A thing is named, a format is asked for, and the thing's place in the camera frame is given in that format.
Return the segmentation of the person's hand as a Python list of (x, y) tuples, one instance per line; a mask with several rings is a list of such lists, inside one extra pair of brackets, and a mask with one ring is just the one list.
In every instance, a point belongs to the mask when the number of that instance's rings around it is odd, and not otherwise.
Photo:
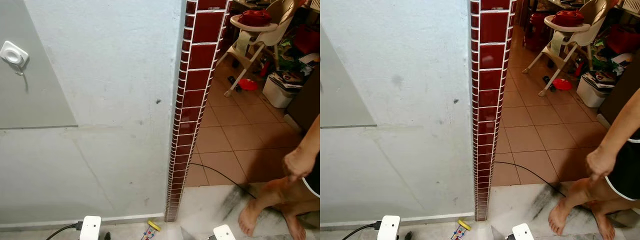
[(293, 151), (286, 154), (283, 163), (286, 169), (288, 181), (293, 183), (301, 178), (305, 178), (313, 171), (318, 153), (310, 150), (296, 147)]
[(615, 151), (606, 150), (599, 146), (586, 156), (586, 164), (589, 169), (589, 180), (596, 183), (599, 179), (605, 178), (610, 174), (615, 166), (617, 153)]

